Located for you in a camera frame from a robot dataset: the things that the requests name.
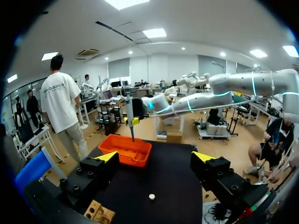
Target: white bottle cap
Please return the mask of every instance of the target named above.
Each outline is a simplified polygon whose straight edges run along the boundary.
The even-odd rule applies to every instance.
[[[154,200],[155,199],[155,195],[154,194],[150,194],[149,198],[150,198],[150,200]]]

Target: ceiling light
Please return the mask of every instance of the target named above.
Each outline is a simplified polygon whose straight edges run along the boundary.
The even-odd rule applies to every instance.
[[[18,78],[18,75],[15,74],[15,75],[9,77],[9,78],[7,79],[7,81],[8,81],[8,83],[11,83],[12,81],[16,80],[17,78]]]
[[[147,38],[166,37],[166,33],[163,28],[145,30],[143,33],[147,36]]]
[[[298,51],[294,46],[282,46],[291,57],[299,57]]]
[[[109,3],[111,6],[113,6],[118,10],[122,10],[124,8],[149,2],[150,0],[104,0],[104,1],[106,1],[107,3]]]
[[[53,53],[47,53],[47,54],[44,54],[43,57],[42,57],[42,61],[52,59],[52,58],[55,57],[57,54],[58,54],[58,52],[53,52]]]
[[[258,57],[258,58],[268,57],[268,55],[265,52],[263,52],[259,49],[252,50],[249,53],[251,53],[253,56]]]

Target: sneaker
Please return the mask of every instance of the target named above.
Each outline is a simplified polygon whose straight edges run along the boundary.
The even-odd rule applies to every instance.
[[[257,175],[258,175],[258,181],[261,182],[263,181],[263,177],[265,176],[265,168],[261,167],[258,171],[257,171]]]
[[[243,173],[246,175],[253,175],[256,174],[258,171],[259,167],[255,166],[255,167],[249,167],[248,169],[244,170]]]

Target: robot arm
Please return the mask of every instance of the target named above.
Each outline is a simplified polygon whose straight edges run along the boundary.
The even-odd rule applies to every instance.
[[[96,96],[99,95],[99,93],[97,92],[97,90],[96,90],[96,88],[95,88],[94,86],[92,86],[92,85],[90,85],[90,84],[87,84],[87,83],[82,83],[82,84],[81,84],[81,89],[82,89],[82,90],[84,90],[84,89],[86,90],[86,88],[89,89],[90,92],[92,92],[92,93],[95,94]]]
[[[208,84],[208,80],[210,78],[210,74],[206,73],[201,77],[198,77],[196,75],[196,72],[191,72],[187,75],[183,75],[182,79],[176,81],[176,85],[186,85],[187,89],[191,89],[200,85],[206,85]]]
[[[168,104],[164,95],[143,97],[141,100],[148,110],[156,111],[165,119],[194,112],[195,109],[232,104],[230,91],[269,97],[282,93],[284,117],[299,123],[299,76],[295,70],[220,74],[203,80],[209,82],[212,92],[195,93],[172,105]]]

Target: teal led light strip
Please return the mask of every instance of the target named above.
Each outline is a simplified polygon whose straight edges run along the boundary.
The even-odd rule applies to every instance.
[[[154,105],[153,105],[153,103],[150,102],[150,101],[148,101],[148,103],[149,103],[149,109],[150,109],[150,110],[153,110],[153,109],[155,108]]]
[[[191,109],[191,106],[190,106],[189,100],[187,100],[187,104],[188,104],[189,110],[190,110],[192,113],[194,113],[194,111]]]
[[[297,93],[297,92],[284,92],[282,95],[288,95],[288,94],[299,96],[299,93]]]
[[[227,91],[227,92],[222,93],[222,94],[214,94],[214,95],[217,96],[217,97],[222,97],[222,96],[225,96],[225,95],[227,95],[229,93],[230,93],[230,91]]]
[[[157,111],[156,113],[162,113],[162,112],[166,111],[169,107],[170,107],[170,106],[164,108],[163,110]]]
[[[254,79],[253,79],[253,77],[251,77],[251,80],[252,80],[253,93],[254,93],[255,96],[257,96],[257,94],[256,94],[256,85],[254,85]]]

